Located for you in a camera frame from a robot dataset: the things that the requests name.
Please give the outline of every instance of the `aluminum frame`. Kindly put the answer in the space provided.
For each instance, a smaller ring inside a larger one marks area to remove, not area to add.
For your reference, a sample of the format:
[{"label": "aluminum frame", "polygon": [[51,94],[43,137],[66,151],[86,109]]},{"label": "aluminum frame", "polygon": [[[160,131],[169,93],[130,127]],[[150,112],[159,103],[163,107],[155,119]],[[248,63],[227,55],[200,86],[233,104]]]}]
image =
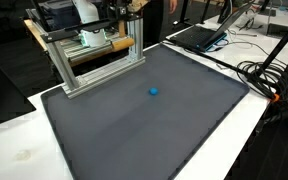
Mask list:
[{"label": "aluminum frame", "polygon": [[145,62],[143,56],[143,19],[128,21],[127,27],[128,36],[135,41],[134,45],[129,48],[129,55],[77,77],[69,65],[69,59],[60,42],[46,43],[49,55],[65,82],[62,87],[68,98],[74,98]]}]

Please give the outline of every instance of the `blue ball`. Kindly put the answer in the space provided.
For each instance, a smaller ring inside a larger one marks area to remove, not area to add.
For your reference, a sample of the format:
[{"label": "blue ball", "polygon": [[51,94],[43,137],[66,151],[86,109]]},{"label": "blue ball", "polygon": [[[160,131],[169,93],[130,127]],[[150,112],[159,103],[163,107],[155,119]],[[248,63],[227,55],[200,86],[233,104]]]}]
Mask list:
[{"label": "blue ball", "polygon": [[151,88],[150,89],[150,94],[155,96],[156,94],[158,94],[158,90],[156,88]]}]

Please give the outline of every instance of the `white table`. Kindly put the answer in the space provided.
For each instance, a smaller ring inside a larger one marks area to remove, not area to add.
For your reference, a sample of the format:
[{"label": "white table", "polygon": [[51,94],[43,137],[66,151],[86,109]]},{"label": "white table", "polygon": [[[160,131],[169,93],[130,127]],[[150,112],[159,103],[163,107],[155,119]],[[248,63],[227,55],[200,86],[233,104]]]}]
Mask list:
[{"label": "white table", "polygon": [[[206,26],[218,27],[212,18]],[[252,40],[270,52],[278,40],[265,37],[259,32],[257,38],[241,37]],[[220,70],[215,63],[188,54],[179,47],[174,50],[181,52],[219,72],[237,79],[231,70]],[[263,61],[266,55],[256,47],[243,49],[230,45],[212,54],[220,60],[233,65],[241,60]],[[288,45],[278,56],[288,63]],[[29,98],[36,111],[18,117],[0,125],[0,180],[67,180],[72,179],[65,159],[61,153],[53,130],[45,114],[40,95]],[[235,161],[240,150],[256,126],[266,109],[268,100],[250,92],[223,120],[218,128],[207,139],[203,146],[188,162],[176,177],[177,180],[219,180],[223,179]],[[29,158],[19,158],[23,150],[30,153]]]}]

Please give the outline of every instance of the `gray mat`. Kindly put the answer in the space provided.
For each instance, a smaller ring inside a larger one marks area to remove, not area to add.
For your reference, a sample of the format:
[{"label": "gray mat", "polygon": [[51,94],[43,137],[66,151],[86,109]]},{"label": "gray mat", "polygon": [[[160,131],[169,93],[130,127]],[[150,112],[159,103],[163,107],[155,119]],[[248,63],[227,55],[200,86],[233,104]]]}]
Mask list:
[{"label": "gray mat", "polygon": [[249,91],[165,46],[145,56],[144,65],[72,100],[61,88],[43,94],[75,179],[174,178]]}]

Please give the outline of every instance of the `white device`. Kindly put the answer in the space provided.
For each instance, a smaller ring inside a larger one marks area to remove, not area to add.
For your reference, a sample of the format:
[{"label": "white device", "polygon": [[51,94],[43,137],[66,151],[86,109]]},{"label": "white device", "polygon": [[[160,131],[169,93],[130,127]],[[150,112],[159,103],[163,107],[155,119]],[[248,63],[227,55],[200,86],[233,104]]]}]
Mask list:
[{"label": "white device", "polygon": [[[80,15],[82,24],[99,20],[97,8],[91,3],[91,0],[73,0],[73,3]],[[98,47],[106,42],[103,29],[98,30],[97,32],[81,30],[80,38],[82,45],[85,47]]]}]

